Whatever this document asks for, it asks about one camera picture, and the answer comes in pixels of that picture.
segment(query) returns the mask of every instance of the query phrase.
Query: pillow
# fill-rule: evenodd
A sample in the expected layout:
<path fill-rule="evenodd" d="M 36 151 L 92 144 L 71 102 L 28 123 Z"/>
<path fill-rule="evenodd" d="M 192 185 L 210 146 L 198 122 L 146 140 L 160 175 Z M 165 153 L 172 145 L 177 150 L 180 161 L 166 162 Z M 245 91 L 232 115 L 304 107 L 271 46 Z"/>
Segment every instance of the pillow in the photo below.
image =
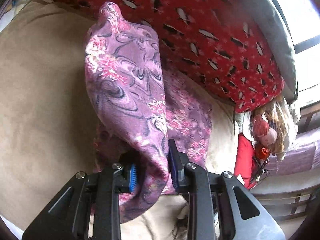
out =
<path fill-rule="evenodd" d="M 84 82 L 92 24 L 31 2 L 0 33 L 0 214 L 22 230 L 77 171 L 94 168 L 97 117 Z"/>
<path fill-rule="evenodd" d="M 251 142 L 244 137 L 243 134 L 239 134 L 238 139 L 238 151 L 236 158 L 236 166 L 234 175 L 241 175 L 244 180 L 244 186 L 249 188 L 250 179 L 252 175 L 252 169 L 255 167 L 253 156 L 255 154 L 254 148 L 252 147 Z"/>
<path fill-rule="evenodd" d="M 283 94 L 287 101 L 296 96 L 298 85 L 294 47 L 284 21 L 272 0 L 240 0 L 258 24 L 268 41 L 278 69 L 285 81 Z"/>

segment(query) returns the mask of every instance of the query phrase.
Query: purple floral blanket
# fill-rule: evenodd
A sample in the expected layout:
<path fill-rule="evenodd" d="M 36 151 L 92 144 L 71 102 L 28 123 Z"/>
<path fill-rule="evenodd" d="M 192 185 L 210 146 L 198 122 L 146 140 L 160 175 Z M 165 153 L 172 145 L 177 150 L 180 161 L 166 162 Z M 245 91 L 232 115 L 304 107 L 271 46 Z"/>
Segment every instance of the purple floral blanket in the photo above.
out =
<path fill-rule="evenodd" d="M 185 75 L 160 61 L 156 32 L 123 19 L 119 7 L 106 2 L 98 22 L 88 32 L 85 79 L 91 103 L 100 119 L 96 163 L 119 158 L 124 149 L 141 172 L 131 194 L 120 195 L 121 222 L 149 209 L 161 194 L 174 194 L 168 171 L 168 139 L 190 161 L 205 166 L 212 130 L 211 105 L 185 86 Z M 111 138 L 115 139 L 112 148 Z"/>

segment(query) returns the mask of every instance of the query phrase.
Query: red cloth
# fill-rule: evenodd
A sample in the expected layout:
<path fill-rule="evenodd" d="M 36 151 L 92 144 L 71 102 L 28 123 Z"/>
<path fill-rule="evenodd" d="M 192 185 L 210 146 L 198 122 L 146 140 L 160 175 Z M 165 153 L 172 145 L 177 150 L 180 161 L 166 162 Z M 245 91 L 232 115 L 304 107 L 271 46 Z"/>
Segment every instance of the red cloth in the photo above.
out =
<path fill-rule="evenodd" d="M 266 136 L 269 132 L 269 123 L 263 120 L 261 114 L 257 114 L 253 120 L 253 133 L 257 137 Z"/>
<path fill-rule="evenodd" d="M 97 17 L 108 0 L 55 1 Z M 109 1 L 119 5 L 126 20 L 154 28 L 161 60 L 229 98 L 236 112 L 254 110 L 283 89 L 268 42 L 240 0 Z"/>
<path fill-rule="evenodd" d="M 250 189 L 255 185 L 255 183 L 250 184 L 252 171 L 256 167 L 256 164 L 253 160 L 254 155 L 255 150 L 252 147 L 251 142 L 244 137 L 243 134 L 239 134 L 234 175 L 238 176 L 241 174 L 241 177 L 244 180 L 244 186 L 247 189 Z"/>

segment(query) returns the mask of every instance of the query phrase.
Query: stuffed toy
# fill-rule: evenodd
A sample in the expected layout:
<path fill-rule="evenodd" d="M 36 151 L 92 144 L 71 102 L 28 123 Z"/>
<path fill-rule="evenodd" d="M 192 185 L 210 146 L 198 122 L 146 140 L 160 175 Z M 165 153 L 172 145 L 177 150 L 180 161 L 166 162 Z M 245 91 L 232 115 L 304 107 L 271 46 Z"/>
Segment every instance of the stuffed toy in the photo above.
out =
<path fill-rule="evenodd" d="M 268 147 L 277 140 L 278 133 L 263 119 L 262 114 L 257 114 L 252 120 L 254 137 L 264 146 Z"/>

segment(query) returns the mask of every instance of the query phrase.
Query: white fabric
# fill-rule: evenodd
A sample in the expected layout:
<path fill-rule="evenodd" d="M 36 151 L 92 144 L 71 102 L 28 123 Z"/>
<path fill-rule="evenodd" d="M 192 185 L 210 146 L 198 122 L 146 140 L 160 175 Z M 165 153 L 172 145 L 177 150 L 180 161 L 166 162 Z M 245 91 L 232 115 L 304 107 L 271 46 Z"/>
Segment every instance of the white fabric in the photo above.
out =
<path fill-rule="evenodd" d="M 289 111 L 292 116 L 294 124 L 300 121 L 301 113 L 300 113 L 300 104 L 298 101 L 293 101 L 289 106 Z"/>
<path fill-rule="evenodd" d="M 3 222 L 7 225 L 7 227 L 10 229 L 10 231 L 16 236 L 16 238 L 18 238 L 18 240 L 21 240 L 23 231 L 20 228 L 16 227 L 14 224 L 12 224 L 3 216 L 0 215 L 0 217 L 3 220 Z"/>
<path fill-rule="evenodd" d="M 238 124 L 234 121 L 234 107 L 212 98 L 203 88 L 189 81 L 197 93 L 212 104 L 212 133 L 209 141 L 206 168 L 209 172 L 221 174 L 234 171 L 238 146 Z M 123 240 L 172 240 L 172 230 L 177 218 L 185 214 L 187 203 L 182 196 L 163 195 L 156 204 L 140 217 L 121 225 Z M 216 234 L 219 223 L 215 221 Z M 181 230 L 176 239 L 186 239 L 186 231 Z"/>
<path fill-rule="evenodd" d="M 275 57 L 291 98 L 297 88 L 294 47 L 287 27 L 271 0 L 241 0 L 258 24 Z"/>

